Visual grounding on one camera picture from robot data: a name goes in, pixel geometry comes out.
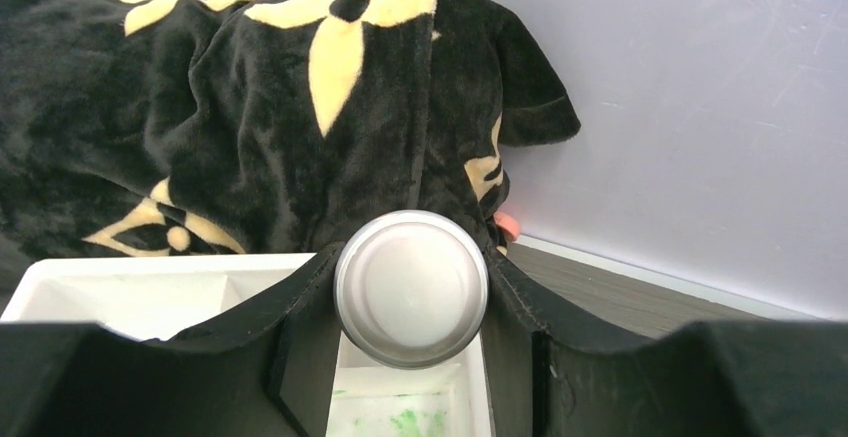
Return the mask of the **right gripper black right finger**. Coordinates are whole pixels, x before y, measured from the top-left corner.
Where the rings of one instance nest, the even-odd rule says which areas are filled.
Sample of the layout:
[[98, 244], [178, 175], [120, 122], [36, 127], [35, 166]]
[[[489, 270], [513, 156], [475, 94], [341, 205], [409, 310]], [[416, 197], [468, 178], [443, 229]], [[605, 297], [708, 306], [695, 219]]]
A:
[[481, 328], [499, 436], [843, 436], [847, 327], [696, 321], [651, 339], [496, 250]]

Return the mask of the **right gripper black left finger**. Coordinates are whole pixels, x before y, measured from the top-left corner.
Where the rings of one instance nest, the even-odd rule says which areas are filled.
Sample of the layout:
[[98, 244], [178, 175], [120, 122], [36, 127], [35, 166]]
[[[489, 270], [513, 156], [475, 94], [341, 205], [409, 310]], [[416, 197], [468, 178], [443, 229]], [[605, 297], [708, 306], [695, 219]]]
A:
[[167, 340], [93, 323], [1, 328], [5, 436], [322, 436], [340, 324], [332, 244]]

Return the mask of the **white spray bottle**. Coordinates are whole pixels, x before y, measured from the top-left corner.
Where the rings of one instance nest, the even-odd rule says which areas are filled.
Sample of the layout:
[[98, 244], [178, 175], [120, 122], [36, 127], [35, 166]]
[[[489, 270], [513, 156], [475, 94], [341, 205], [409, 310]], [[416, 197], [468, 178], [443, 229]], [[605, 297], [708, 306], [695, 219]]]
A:
[[478, 334], [489, 276], [457, 223], [403, 210], [368, 222], [345, 243], [333, 293], [354, 346], [386, 366], [420, 369], [460, 354]]

